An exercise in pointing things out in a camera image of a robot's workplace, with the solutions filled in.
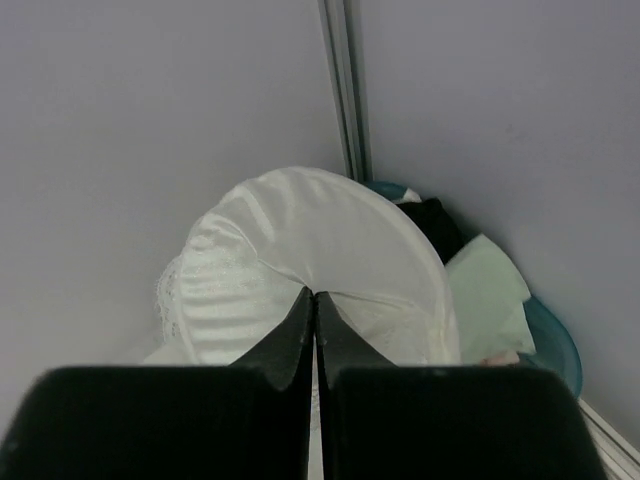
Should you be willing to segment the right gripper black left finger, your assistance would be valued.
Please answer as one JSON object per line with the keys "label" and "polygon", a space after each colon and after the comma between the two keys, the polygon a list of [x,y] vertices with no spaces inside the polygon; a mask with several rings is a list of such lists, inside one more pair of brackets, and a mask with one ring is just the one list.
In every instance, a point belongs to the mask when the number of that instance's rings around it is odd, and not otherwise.
{"label": "right gripper black left finger", "polygon": [[303,479],[314,300],[227,366],[43,374],[1,445],[5,479]]}

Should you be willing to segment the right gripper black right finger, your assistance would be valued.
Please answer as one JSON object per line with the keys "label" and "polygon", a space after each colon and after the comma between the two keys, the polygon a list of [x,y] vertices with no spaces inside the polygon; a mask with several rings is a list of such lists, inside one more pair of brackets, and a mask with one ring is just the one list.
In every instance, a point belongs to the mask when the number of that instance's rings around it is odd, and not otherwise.
{"label": "right gripper black right finger", "polygon": [[328,479],[601,479],[577,402],[526,367],[400,367],[315,298]]}

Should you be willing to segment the white bra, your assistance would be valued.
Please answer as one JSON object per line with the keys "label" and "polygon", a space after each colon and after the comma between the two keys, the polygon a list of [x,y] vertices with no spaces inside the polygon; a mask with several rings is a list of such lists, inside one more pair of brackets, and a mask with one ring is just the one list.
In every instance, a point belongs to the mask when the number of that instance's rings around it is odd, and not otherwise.
{"label": "white bra", "polygon": [[442,261],[419,228],[372,190],[288,167],[242,182],[192,227],[157,288],[156,365],[228,365],[287,315],[303,289],[397,365],[461,361]]}

